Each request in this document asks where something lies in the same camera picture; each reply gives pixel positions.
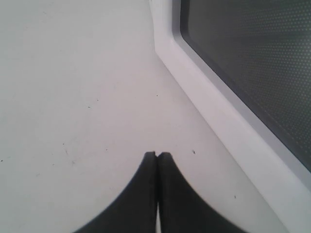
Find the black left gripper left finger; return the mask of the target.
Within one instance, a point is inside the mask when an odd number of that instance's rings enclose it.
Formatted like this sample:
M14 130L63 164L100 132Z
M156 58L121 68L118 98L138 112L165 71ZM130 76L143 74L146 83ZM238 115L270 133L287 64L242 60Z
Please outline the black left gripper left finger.
M157 156L144 154L131 181L117 198L78 233L155 233L157 216Z

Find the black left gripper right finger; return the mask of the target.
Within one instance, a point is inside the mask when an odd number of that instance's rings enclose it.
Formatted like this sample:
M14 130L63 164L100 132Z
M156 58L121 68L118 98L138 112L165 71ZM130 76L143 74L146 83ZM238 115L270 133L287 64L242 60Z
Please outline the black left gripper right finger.
M237 233L189 185L168 152L158 158L159 216L163 233Z

